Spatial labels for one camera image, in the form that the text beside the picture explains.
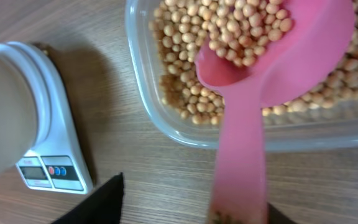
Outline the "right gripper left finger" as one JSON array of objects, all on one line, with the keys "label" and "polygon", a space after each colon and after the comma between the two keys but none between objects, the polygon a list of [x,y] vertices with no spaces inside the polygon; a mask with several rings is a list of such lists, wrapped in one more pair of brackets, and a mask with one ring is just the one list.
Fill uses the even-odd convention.
[{"label": "right gripper left finger", "polygon": [[123,200],[124,174],[120,172],[52,224],[120,224]]}]

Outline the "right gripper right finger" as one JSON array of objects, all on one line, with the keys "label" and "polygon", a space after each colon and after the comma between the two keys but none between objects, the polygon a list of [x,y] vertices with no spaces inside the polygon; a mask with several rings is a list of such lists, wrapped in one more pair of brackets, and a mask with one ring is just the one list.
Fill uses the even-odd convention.
[{"label": "right gripper right finger", "polygon": [[296,224],[272,204],[268,205],[268,224]]}]

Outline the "pink measuring scoop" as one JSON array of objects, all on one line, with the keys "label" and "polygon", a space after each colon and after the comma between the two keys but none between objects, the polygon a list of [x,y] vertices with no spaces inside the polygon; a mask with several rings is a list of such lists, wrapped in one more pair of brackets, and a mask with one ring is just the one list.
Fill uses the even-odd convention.
[{"label": "pink measuring scoop", "polygon": [[295,21],[249,68],[219,58],[207,44],[196,57],[199,81],[225,101],[208,223],[268,221],[262,108],[286,103],[324,80],[352,39],[351,1],[290,0]]}]

